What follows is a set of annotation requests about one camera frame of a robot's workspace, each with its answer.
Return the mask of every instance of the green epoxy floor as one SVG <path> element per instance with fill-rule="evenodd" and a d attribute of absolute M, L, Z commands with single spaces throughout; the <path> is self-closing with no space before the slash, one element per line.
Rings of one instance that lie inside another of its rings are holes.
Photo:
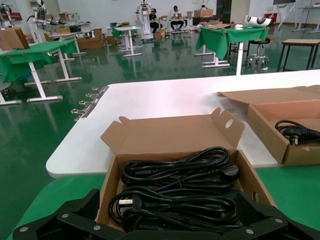
<path fill-rule="evenodd" d="M 320 34 L 292 32 L 292 29 L 290 26 L 284 26 L 281 32 L 271 29 L 274 32 L 271 35 L 278 40 L 265 46 L 265 54 L 270 59 L 268 70 L 258 69 L 257 73 L 277 71 L 281 41 L 290 38 L 320 39 Z M 202 62 L 212 61 L 212 56 L 194 57 L 197 37 L 195 33 L 191 37 L 186 34 L 185 38 L 145 44 L 137 50 L 143 55 L 133 59 L 123 58 L 114 46 L 109 51 L 103 48 L 88 50 L 87 55 L 82 56 L 82 65 L 78 58 L 70 62 L 70 76 L 81 76 L 81 82 L 44 86 L 47 96 L 62 95 L 60 102 L 26 103 L 28 98 L 39 95 L 35 87 L 24 87 L 23 81 L 17 81 L 9 87 L 7 99 L 21 99 L 23 104 L 0 107 L 0 239 L 5 239 L 11 233 L 40 190 L 54 180 L 46 171 L 46 162 L 74 125 L 76 116 L 70 110 L 81 108 L 78 102 L 87 100 L 85 94 L 93 93 L 92 87 L 235 75 L 237 56 L 233 53 L 231 67 L 202 69 Z M 256 49 L 256 46 L 252 46 L 250 52 L 253 54 Z M 309 53 L 309 47 L 292 47 L 287 67 L 305 69 Z M 319 56 L 316 69 L 320 68 Z M 254 69 L 247 67 L 242 69 L 242 74 L 254 72 Z M 63 78 L 63 72 L 60 65 L 55 63 L 41 69 L 39 77 L 43 81 L 53 81 Z"/>

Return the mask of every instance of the machine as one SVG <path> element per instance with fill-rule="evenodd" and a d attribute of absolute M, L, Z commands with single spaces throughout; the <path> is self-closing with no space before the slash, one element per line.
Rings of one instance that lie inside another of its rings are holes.
<path fill-rule="evenodd" d="M 146 0 L 143 0 L 143 2 L 138 3 L 135 12 L 138 22 L 143 26 L 143 34 L 141 35 L 143 43 L 145 42 L 145 40 L 150 40 L 154 38 L 154 35 L 150 31 L 149 14 L 151 12 L 151 9 L 151 3 L 146 2 Z"/>
<path fill-rule="evenodd" d="M 51 32 L 54 27 L 62 23 L 60 20 L 48 19 L 47 9 L 43 0 L 37 0 L 38 7 L 34 7 L 34 15 L 29 16 L 27 19 L 31 34 L 35 43 L 46 42 L 45 32 Z"/>
<path fill-rule="evenodd" d="M 11 18 L 11 12 L 12 12 L 12 10 L 8 5 L 5 5 L 5 4 L 1 4 L 0 5 L 1 28 L 5 29 L 7 27 L 6 24 L 5 24 L 6 21 L 9 21 L 11 27 L 15 26 L 15 20 Z"/>

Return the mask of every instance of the cardboard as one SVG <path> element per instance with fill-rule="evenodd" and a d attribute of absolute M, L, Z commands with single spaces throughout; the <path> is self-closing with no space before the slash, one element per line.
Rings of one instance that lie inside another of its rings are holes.
<path fill-rule="evenodd" d="M 55 29 L 56 34 L 69 34 L 71 33 L 70 27 L 64 26 L 64 27 L 58 27 Z"/>
<path fill-rule="evenodd" d="M 201 9 L 194 11 L 195 18 L 205 18 L 205 17 L 212 17 L 214 15 L 213 9 Z"/>
<path fill-rule="evenodd" d="M 0 48 L 2 50 L 28 49 L 29 44 L 21 27 L 0 30 Z"/>
<path fill-rule="evenodd" d="M 279 164 L 287 166 L 320 164 L 320 144 L 291 146 L 276 130 L 280 120 L 291 120 L 320 131 L 320 85 L 294 88 L 221 92 L 249 104 L 248 123 Z"/>
<path fill-rule="evenodd" d="M 98 223 L 121 230 L 110 220 L 108 207 L 112 198 L 126 187 L 121 181 L 125 163 L 179 160 L 213 146 L 229 149 L 232 161 L 239 167 L 241 176 L 235 182 L 235 189 L 245 191 L 259 203 L 275 206 L 244 153 L 236 150 L 245 125 L 228 111 L 221 112 L 218 108 L 208 115 L 119 119 L 121 123 L 114 121 L 101 136 L 117 156 L 110 163 L 101 189 Z"/>

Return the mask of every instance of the equipment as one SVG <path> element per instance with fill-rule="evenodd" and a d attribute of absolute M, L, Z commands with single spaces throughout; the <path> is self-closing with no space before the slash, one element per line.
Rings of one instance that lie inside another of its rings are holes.
<path fill-rule="evenodd" d="M 6 28 L 5 22 L 7 21 L 4 19 L 3 15 L 6 15 L 11 27 L 15 26 L 15 20 L 11 18 L 11 8 L 8 5 L 1 4 L 0 5 L 0 22 L 1 22 L 1 28 Z"/>
<path fill-rule="evenodd" d="M 143 34 L 141 35 L 141 39 L 143 43 L 145 42 L 145 40 L 154 38 L 154 35 L 150 31 L 149 11 L 151 10 L 152 10 L 151 3 L 146 2 L 146 0 L 143 0 L 143 2 L 138 3 L 138 6 L 135 12 L 138 22 L 143 26 Z"/>
<path fill-rule="evenodd" d="M 319 240 L 320 232 L 292 221 L 275 206 L 252 200 L 246 193 L 236 195 L 236 213 L 244 227 L 225 234 L 201 231 L 146 231 L 125 234 L 96 223 L 100 191 L 92 189 L 82 199 L 65 202 L 53 214 L 27 223 L 13 231 L 13 240 Z"/>

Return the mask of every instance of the table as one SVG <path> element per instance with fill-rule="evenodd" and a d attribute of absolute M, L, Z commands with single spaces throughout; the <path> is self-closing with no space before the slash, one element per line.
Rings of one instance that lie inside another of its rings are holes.
<path fill-rule="evenodd" d="M 3 83 L 14 82 L 19 78 L 22 78 L 29 73 L 32 74 L 34 82 L 40 93 L 40 97 L 29 98 L 30 102 L 60 100 L 62 96 L 46 96 L 42 87 L 43 83 L 48 81 L 40 81 L 36 69 L 42 68 L 46 64 L 53 63 L 53 54 L 58 53 L 61 67 L 64 73 L 64 79 L 58 79 L 55 82 L 68 82 L 81 80 L 81 77 L 69 77 L 67 68 L 64 62 L 63 53 L 76 52 L 75 40 L 64 41 L 47 41 L 31 45 L 28 49 L 17 49 L 10 51 L 3 51 L 0 53 L 0 70 Z M 5 101 L 0 97 L 1 105 L 19 104 L 21 101 Z"/>
<path fill-rule="evenodd" d="M 210 29 L 207 26 L 202 26 L 196 49 L 202 48 L 204 45 L 207 49 L 213 51 L 214 61 L 203 62 L 202 68 L 217 68 L 230 66 L 225 58 L 229 43 L 239 43 L 238 58 L 236 64 L 236 75 L 241 75 L 242 58 L 244 53 L 244 42 L 250 40 L 261 39 L 265 40 L 269 31 L 268 27 L 248 28 L 236 30 L 235 28 L 226 29 Z"/>
<path fill-rule="evenodd" d="M 74 39 L 75 47 L 76 47 L 76 52 L 73 53 L 72 55 L 85 55 L 87 54 L 86 52 L 80 52 L 78 42 L 77 42 L 77 37 L 76 35 L 79 34 L 80 32 L 71 32 L 71 33 L 66 33 L 66 34 L 53 34 L 50 35 L 50 38 L 60 38 L 60 40 L 68 40 L 68 39 Z M 65 53 L 65 61 L 73 61 L 75 60 L 74 58 L 68 58 L 68 55 Z"/>
<path fill-rule="evenodd" d="M 310 55 L 309 55 L 308 63 L 306 65 L 306 70 L 310 69 L 311 60 L 312 60 L 311 69 L 314 68 L 315 63 L 316 63 L 316 58 L 317 58 L 319 45 L 320 45 L 320 39 L 288 39 L 288 40 L 283 41 L 282 44 L 283 44 L 283 47 L 282 47 L 282 52 L 281 52 L 281 56 L 280 56 L 277 72 L 280 72 L 280 70 L 282 70 L 283 72 L 284 71 L 294 71 L 294 70 L 286 68 L 291 46 L 311 47 L 311 52 L 310 52 Z M 288 50 L 286 52 L 284 65 L 281 66 L 286 46 L 288 46 Z"/>
<path fill-rule="evenodd" d="M 298 29 L 296 30 L 293 30 L 293 31 L 305 31 L 306 29 L 301 29 L 301 25 L 302 25 L 302 20 L 303 20 L 303 17 L 304 17 L 304 14 L 305 12 L 316 12 L 316 11 L 319 11 L 318 13 L 318 16 L 320 15 L 320 5 L 319 6 L 304 6 L 304 7 L 299 7 L 298 9 L 301 9 L 302 10 L 302 13 L 301 13 L 301 17 L 300 17 L 300 22 L 299 22 L 299 27 Z M 320 27 L 320 17 L 319 17 L 319 20 L 318 20 L 318 24 L 316 26 L 316 29 L 315 31 L 310 31 L 309 34 L 316 34 L 316 33 L 320 33 L 320 30 L 319 30 L 319 27 Z"/>
<path fill-rule="evenodd" d="M 131 31 L 138 30 L 140 27 L 138 26 L 122 26 L 122 27 L 116 27 L 115 30 L 119 32 L 124 32 L 124 40 L 125 40 L 125 49 L 121 50 L 120 52 L 128 52 L 131 51 L 131 54 L 123 55 L 125 58 L 127 57 L 134 57 L 134 56 L 141 56 L 142 53 L 134 53 L 134 45 L 132 42 L 132 35 Z"/>
<path fill-rule="evenodd" d="M 205 115 L 219 107 L 246 125 L 238 149 L 250 163 L 256 168 L 278 166 L 247 123 L 248 105 L 217 92 L 312 86 L 319 84 L 319 75 L 320 70 L 309 70 L 112 84 L 90 115 L 79 119 L 66 135 L 48 159 L 46 169 L 54 178 L 105 173 L 114 153 L 100 137 L 120 116 L 144 119 Z"/>

